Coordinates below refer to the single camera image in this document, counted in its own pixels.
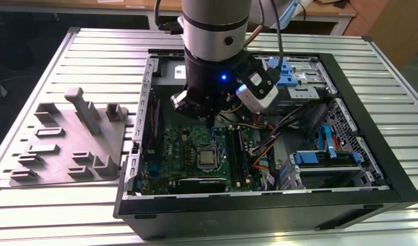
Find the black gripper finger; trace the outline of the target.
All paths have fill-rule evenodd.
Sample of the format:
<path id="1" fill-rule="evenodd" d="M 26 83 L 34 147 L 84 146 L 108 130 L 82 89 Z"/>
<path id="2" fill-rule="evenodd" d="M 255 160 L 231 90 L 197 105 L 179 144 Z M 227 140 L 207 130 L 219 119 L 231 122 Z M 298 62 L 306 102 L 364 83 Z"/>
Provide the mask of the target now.
<path id="1" fill-rule="evenodd" d="M 236 112 L 240 109 L 241 105 L 241 101 L 232 92 L 221 94 L 212 106 L 213 116 Z"/>
<path id="2" fill-rule="evenodd" d="M 195 102 L 187 95 L 187 90 L 171 96 L 171 104 L 175 112 L 189 118 L 208 118 L 209 112 L 205 105 Z"/>

